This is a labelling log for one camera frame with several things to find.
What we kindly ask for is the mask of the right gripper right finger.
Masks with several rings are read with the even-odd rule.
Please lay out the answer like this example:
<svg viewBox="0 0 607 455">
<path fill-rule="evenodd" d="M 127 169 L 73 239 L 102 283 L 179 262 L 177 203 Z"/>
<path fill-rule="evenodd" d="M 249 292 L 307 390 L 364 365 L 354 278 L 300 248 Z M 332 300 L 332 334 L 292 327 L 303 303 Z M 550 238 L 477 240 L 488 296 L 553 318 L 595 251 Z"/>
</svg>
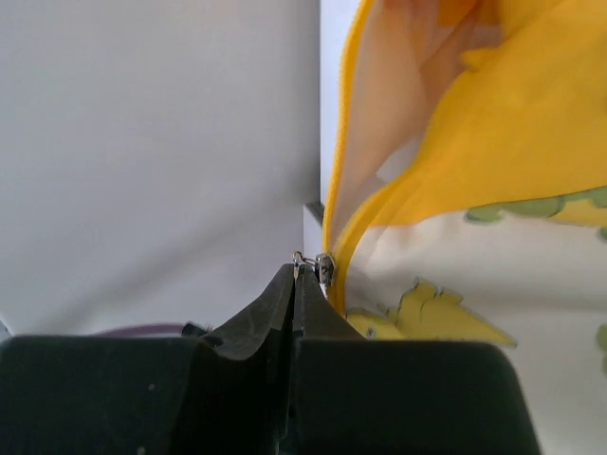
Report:
<svg viewBox="0 0 607 455">
<path fill-rule="evenodd" d="M 536 454 L 518 377 L 477 342 L 378 341 L 295 284 L 292 403 L 300 454 Z"/>
</svg>

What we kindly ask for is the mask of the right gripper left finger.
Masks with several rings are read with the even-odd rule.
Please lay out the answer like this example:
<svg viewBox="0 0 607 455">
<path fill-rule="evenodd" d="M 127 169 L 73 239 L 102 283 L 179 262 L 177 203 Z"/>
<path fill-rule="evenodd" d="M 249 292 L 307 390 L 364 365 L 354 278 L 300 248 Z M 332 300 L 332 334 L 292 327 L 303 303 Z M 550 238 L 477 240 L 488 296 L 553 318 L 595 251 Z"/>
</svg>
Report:
<svg viewBox="0 0 607 455">
<path fill-rule="evenodd" d="M 214 330 L 18 336 L 1 346 L 5 454 L 275 454 L 288 422 L 294 268 Z"/>
</svg>

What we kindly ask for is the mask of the yellow hooded dinosaur print jacket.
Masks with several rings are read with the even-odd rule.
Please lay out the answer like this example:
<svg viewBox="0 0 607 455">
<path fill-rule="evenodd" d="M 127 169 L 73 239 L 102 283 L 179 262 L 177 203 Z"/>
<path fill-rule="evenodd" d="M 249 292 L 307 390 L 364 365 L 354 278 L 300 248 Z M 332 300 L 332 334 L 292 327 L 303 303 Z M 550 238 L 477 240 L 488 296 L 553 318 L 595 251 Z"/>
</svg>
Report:
<svg viewBox="0 0 607 455">
<path fill-rule="evenodd" d="M 606 5 L 363 1 L 323 228 L 370 339 L 606 348 Z"/>
</svg>

